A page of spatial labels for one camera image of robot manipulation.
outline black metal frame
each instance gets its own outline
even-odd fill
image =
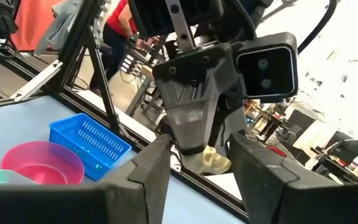
[[[73,110],[76,113],[86,113],[91,116],[95,121],[99,122],[106,128],[109,128],[113,131],[111,123],[114,118],[112,115],[114,114],[114,108],[112,108],[113,114],[106,114],[97,108],[95,105],[91,104],[89,101],[86,101],[84,98],[77,95],[73,90],[71,90],[67,83],[70,83],[71,80],[75,78],[75,62],[78,58],[78,54],[81,48],[85,44],[87,32],[89,32],[89,24],[93,21],[93,15],[96,15],[98,8],[100,8],[100,4],[102,0],[97,1],[84,1],[76,21],[71,28],[71,32],[67,37],[67,41],[63,46],[61,53],[58,57],[59,61],[63,62],[63,67],[59,71],[59,73],[49,81],[49,83],[42,87],[45,95],[50,95],[57,101],[59,101],[64,106]],[[15,53],[12,50],[5,50],[1,52],[5,55],[14,55]],[[100,60],[96,57],[98,61],[98,66],[100,67]],[[12,58],[2,58],[0,57],[0,64],[10,69],[14,73],[18,74],[18,76],[23,79],[29,81],[33,79],[36,75],[38,75],[41,70],[36,66],[32,65],[28,62],[23,56],[20,54],[16,55]],[[102,78],[105,86],[107,80]],[[32,100],[38,96],[34,96],[29,98],[28,100]],[[109,94],[104,91],[102,95],[105,104],[111,105],[111,100]],[[0,106],[7,106],[16,104],[13,100],[0,100]],[[135,150],[139,152],[144,149],[145,146],[149,145],[150,142],[144,139],[142,136],[138,135],[131,129],[120,126],[120,130],[123,132],[115,132],[120,135],[123,140],[127,141]],[[249,223],[248,214],[246,213],[244,206],[241,201],[227,193],[219,186],[210,182],[209,180],[196,175],[186,169],[182,169],[181,172],[177,172],[175,170],[171,170],[171,175],[175,178],[182,181],[184,184],[191,187],[193,190],[197,191],[201,195],[207,197],[214,203],[218,204],[223,209],[227,210],[229,213],[233,214],[238,219],[243,222]]]

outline person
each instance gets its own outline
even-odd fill
[[[102,63],[106,72],[108,81],[118,72],[119,65],[125,54],[125,46],[128,38],[137,32],[131,10],[129,9],[128,0],[119,0],[117,7],[109,16],[106,25],[103,28],[103,41],[110,46],[110,52],[102,52]],[[150,41],[138,40],[136,45],[150,45]],[[89,88],[91,91],[99,95],[98,78],[93,75]]]

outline black pants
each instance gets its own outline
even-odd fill
[[[110,52],[102,52],[104,71],[106,72],[107,80],[110,81],[114,74],[119,70],[119,65],[124,57],[127,39],[106,24],[103,28],[103,41],[111,47]],[[89,87],[91,89],[100,87],[98,86],[97,77],[94,73]]]

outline blue plastic basket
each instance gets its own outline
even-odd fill
[[[75,152],[84,164],[85,175],[93,180],[103,178],[132,149],[83,113],[53,122],[49,127],[49,141]]]

